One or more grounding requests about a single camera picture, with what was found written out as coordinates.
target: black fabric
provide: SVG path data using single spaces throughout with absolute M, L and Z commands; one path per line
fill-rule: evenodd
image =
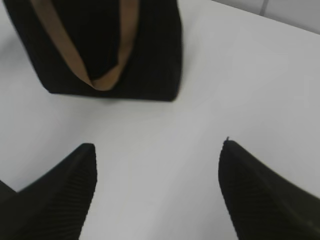
M 0 204 L 1 240 L 78 240 L 97 183 L 93 144 L 82 144 Z
M 94 90 L 70 71 L 29 1 L 4 3 L 40 81 L 50 93 L 157 101 L 176 98 L 182 73 L 182 24 L 177 0 L 140 1 L 135 46 L 120 80 L 110 91 Z
M 52 3 L 92 80 L 118 64 L 118 0 L 53 0 Z
M 0 204 L 16 195 L 16 192 L 0 181 Z
M 224 143 L 219 183 L 240 240 L 320 240 L 320 200 Z

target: bag handle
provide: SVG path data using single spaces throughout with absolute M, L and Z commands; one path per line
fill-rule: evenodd
M 120 45 L 118 64 L 102 77 L 91 80 L 85 64 L 65 29 L 52 0 L 30 0 L 38 19 L 69 69 L 83 82 L 99 91 L 111 90 L 133 50 L 139 21 L 140 0 L 119 0 Z

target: brown leather strap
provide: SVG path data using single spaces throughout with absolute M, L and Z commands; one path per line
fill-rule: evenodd
M 70 70 L 86 84 L 96 90 L 107 91 L 119 80 L 134 47 L 139 21 L 140 0 L 119 0 L 120 45 L 118 65 L 96 80 L 90 80 L 85 64 L 69 37 L 52 0 L 30 0 L 43 28 Z

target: black bag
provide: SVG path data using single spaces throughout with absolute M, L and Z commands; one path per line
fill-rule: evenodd
M 177 0 L 4 0 L 53 94 L 172 101 L 182 72 Z

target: white tile floor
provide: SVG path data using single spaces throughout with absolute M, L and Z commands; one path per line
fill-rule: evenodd
M 320 34 L 320 0 L 269 0 L 265 16 Z
M 320 0 L 214 1 L 320 34 Z

